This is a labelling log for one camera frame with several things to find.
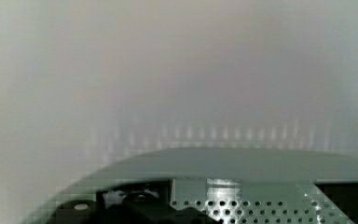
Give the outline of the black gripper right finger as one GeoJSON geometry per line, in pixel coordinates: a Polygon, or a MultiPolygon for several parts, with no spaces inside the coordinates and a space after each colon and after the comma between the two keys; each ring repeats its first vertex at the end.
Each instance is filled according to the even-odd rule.
{"type": "Polygon", "coordinates": [[[316,187],[351,221],[358,224],[358,182],[318,183],[316,187]]]}

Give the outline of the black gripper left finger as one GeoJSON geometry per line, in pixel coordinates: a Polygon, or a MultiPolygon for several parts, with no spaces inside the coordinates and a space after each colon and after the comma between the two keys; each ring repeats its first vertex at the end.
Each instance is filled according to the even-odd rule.
{"type": "Polygon", "coordinates": [[[174,208],[172,188],[164,179],[97,191],[94,200],[60,204],[48,224],[221,224],[197,208],[174,208]]]}

